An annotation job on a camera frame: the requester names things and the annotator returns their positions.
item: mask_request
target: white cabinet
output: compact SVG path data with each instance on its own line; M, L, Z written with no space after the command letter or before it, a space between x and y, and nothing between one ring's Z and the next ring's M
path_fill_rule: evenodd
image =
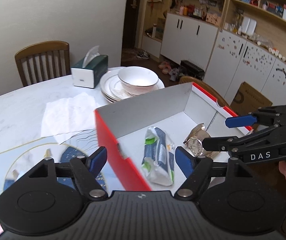
M201 21L193 19L191 21L193 25L190 25L191 28L188 30L187 59L205 70L210 60L218 28Z
M247 82L257 91L262 91L275 59L276 57L268 51L248 41L230 87L224 96L226 102L228 104L232 103L239 86L243 82Z
M286 105L286 64L279 59L267 78L261 91L274 106Z
M204 82L225 96L239 61L245 50L246 40L227 31L218 33L213 54L206 70Z
M180 64L189 60L205 69L214 45L217 27L189 18L168 14L161 54Z
M182 16L176 14L167 14L161 47L161 54L177 64L180 64L181 60L184 59L184 51L180 44L182 42L180 39L181 24L183 25L182 18Z

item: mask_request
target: chair backrest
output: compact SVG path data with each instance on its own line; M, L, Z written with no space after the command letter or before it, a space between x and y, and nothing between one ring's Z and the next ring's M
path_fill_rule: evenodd
M69 44L64 41L28 46L16 53L15 60L24 87L71 74Z
M211 95L213 95L214 97L217 98L217 103L219 104L219 106L224 107L230 107L229 104L224 100L224 98L216 92L215 89L213 89L211 86L209 86L208 84L206 84L205 82L194 78L194 77L189 77L189 76L182 76L180 78L179 84L182 83L189 83L189 82L195 82L196 84L198 84L200 87L204 88L207 92L209 92Z

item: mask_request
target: white plate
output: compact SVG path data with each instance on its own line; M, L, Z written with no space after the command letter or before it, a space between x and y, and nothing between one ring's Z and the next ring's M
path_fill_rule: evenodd
M117 75L111 77L109 80L109 88L112 94L114 94L119 99L126 99L132 97L128 92L126 92L122 86L122 82Z
M108 79L110 79L113 76L117 76L119 72L119 69L116 70L112 70L112 71L108 71L107 73L105 73L100 80L100 88L101 91L106 94L107 96L109 96L110 98L113 98L115 101L120 101L119 98L117 98L110 90L109 87L109 83L107 83Z
M100 89L102 91L102 93L104 94L104 96L106 98L108 98L110 101L114 101L114 102L117 102L117 101L120 101L120 99L114 95L109 87L109 84L110 84L110 81L112 80L111 78L114 77L114 76L117 76L119 72L119 69L116 69L116 70L112 70L112 71L109 71L107 73L105 73L102 77L101 77L101 80L100 80ZM157 82L155 86L155 89L153 90L157 90L157 89L162 89L164 88L164 84L163 82L159 79L159 81Z

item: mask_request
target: foil food packet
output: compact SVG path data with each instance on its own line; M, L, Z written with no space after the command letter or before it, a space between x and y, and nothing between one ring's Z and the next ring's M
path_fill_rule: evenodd
M191 150L194 156L204 155L213 159L220 152L207 151L202 146L202 141L204 138L210 137L211 136L208 134L208 132L205 131L205 125L200 123L192 129L183 143Z

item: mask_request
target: cardboard box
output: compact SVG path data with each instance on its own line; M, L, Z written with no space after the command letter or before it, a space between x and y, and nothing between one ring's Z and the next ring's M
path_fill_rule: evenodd
M212 137L242 137L251 127L227 128L227 117L236 116L226 106L195 83L185 83L147 94L121 100L95 110L96 129L100 146L107 148L107 160L125 190L176 190L185 176L174 164L174 184L169 187L149 183L142 172L145 133L157 126L167 132L175 144L183 141L192 128L204 123ZM214 161L226 162L227 152L221 152Z
M259 107L272 106L272 102L251 87L246 82L243 82L233 99L230 107L238 115L247 115L249 112L256 111Z

